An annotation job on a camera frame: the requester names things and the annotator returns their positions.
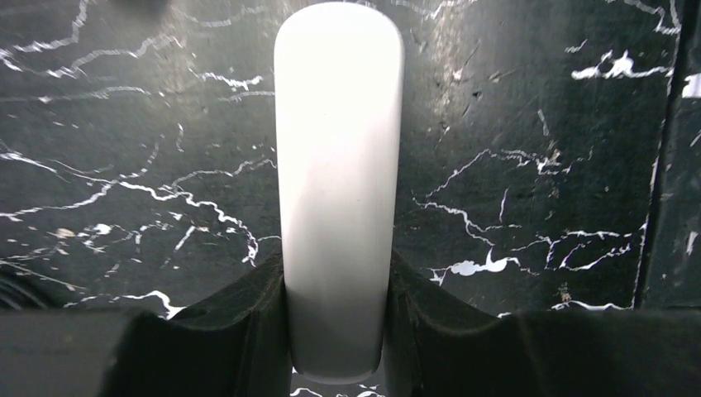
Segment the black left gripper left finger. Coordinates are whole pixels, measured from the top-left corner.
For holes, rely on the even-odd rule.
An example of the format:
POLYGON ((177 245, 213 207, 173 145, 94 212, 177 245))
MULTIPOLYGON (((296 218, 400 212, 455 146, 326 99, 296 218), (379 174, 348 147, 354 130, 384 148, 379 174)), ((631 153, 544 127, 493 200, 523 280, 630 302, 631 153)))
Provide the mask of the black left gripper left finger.
POLYGON ((4 396, 286 396, 291 378, 280 253, 168 320, 1 279, 4 396))

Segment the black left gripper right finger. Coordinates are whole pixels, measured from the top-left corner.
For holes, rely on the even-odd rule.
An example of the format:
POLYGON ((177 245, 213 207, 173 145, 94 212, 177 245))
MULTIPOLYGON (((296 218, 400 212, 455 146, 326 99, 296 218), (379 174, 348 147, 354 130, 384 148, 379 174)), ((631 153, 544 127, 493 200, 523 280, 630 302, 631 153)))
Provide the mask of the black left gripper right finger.
POLYGON ((392 396, 697 396, 697 310, 528 311, 498 318, 390 265, 392 396))

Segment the white stapler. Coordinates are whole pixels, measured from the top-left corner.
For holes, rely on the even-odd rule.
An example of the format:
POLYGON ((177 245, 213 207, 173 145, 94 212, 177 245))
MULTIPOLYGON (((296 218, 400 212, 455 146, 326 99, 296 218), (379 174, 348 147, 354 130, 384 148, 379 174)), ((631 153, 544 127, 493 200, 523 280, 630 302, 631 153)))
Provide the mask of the white stapler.
POLYGON ((404 64, 397 26, 351 2, 300 9, 274 43, 291 355, 318 383, 352 384, 379 366, 404 64))

